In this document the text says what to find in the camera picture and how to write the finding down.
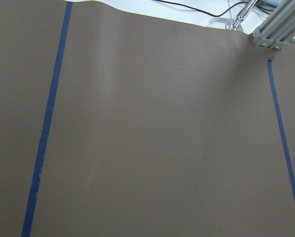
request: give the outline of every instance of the metal rod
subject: metal rod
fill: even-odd
[[[245,20],[245,18],[248,16],[248,13],[251,11],[251,9],[254,7],[258,0],[250,0],[245,7],[238,13],[236,16],[236,20],[231,26],[231,30],[238,27],[238,25]]]

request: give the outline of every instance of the cable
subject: cable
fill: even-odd
[[[192,10],[195,10],[195,11],[198,11],[198,12],[202,12],[202,13],[204,13],[204,14],[206,14],[206,15],[213,16],[213,17],[220,17],[220,16],[224,15],[226,12],[228,12],[230,9],[232,9],[233,7],[235,7],[235,6],[239,5],[239,4],[248,3],[247,1],[240,1],[240,2],[238,2],[238,3],[234,4],[234,5],[232,5],[232,6],[231,6],[230,8],[228,8],[227,10],[225,10],[222,14],[214,15],[214,14],[209,13],[209,12],[207,12],[207,11],[200,10],[200,9],[195,8],[195,7],[187,6],[187,5],[184,5],[184,4],[181,4],[181,3],[176,3],[176,2],[171,2],[171,1],[164,1],[164,0],[153,0],[153,1],[158,1],[158,2],[163,2],[163,3],[169,3],[169,4],[173,4],[173,5],[183,6],[183,7],[186,7],[186,8],[189,8],[189,9],[192,9]],[[262,12],[264,12],[264,13],[266,13],[266,14],[268,14],[268,15],[269,15],[269,13],[266,12],[266,10],[268,10],[268,11],[272,11],[272,10],[270,10],[270,9],[266,9],[266,8],[264,8],[264,7],[262,7],[262,6],[259,6],[259,5],[255,5],[255,6],[256,6],[259,10],[261,10]]]

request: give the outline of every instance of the blue tape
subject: blue tape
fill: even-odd
[[[289,173],[289,178],[290,178],[290,184],[291,184],[292,193],[293,193],[294,199],[295,199],[295,175],[294,175],[294,170],[292,167],[292,162],[291,162],[290,153],[289,153],[289,149],[288,149],[288,143],[287,143],[286,133],[285,133],[285,128],[284,128],[284,122],[282,120],[282,116],[281,116],[281,112],[280,112],[274,75],[272,72],[272,61],[273,60],[274,60],[274,57],[272,57],[268,60],[268,74],[269,74],[272,97],[274,100],[276,114],[277,114],[277,120],[278,120],[280,135],[281,135],[282,146],[283,146],[284,152],[285,152],[286,163],[287,163],[287,168],[288,168],[288,173]]]
[[[48,100],[47,100],[46,111],[44,116],[44,124],[43,124],[43,129],[41,132],[37,159],[35,161],[35,167],[34,167],[34,172],[32,177],[27,209],[25,212],[25,218],[24,218],[23,229],[22,229],[22,237],[29,237],[31,233],[31,229],[32,229],[32,222],[33,222],[35,206],[37,202],[37,194],[40,187],[40,180],[41,180],[40,175],[42,172],[42,167],[43,167],[44,158],[45,158],[49,129],[52,122],[57,86],[58,86],[59,75],[60,75],[62,62],[63,62],[64,49],[65,49],[65,43],[66,43],[66,37],[67,37],[67,31],[68,31],[70,15],[72,12],[72,7],[73,7],[73,3],[68,1],[66,3],[66,10],[64,15],[62,32],[60,35],[52,82],[51,82],[49,94],[48,94]]]

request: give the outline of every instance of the white surface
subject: white surface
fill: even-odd
[[[74,2],[85,1],[85,0],[71,0]],[[191,9],[167,4],[156,2],[153,0],[98,0],[105,4],[108,4],[116,9],[147,15],[152,17],[158,17],[173,21],[179,21],[204,27],[212,27],[212,28],[219,28],[225,29],[225,25],[222,23],[214,23],[209,24],[209,20],[213,17],[206,15],[201,12],[193,11]],[[192,6],[212,14],[218,15],[224,12],[233,4],[239,2],[240,0],[169,0],[172,2],[178,2],[184,5]],[[229,12],[225,13],[223,18],[236,18],[236,15],[239,11],[244,7],[244,4],[240,4],[232,8]],[[243,31],[246,34],[250,34],[253,30],[259,26],[266,18],[267,14],[260,11],[256,7],[252,9],[249,13],[246,20],[242,23]]]

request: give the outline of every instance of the light blue object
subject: light blue object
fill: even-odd
[[[278,6],[282,0],[262,0],[262,1],[273,6]]]

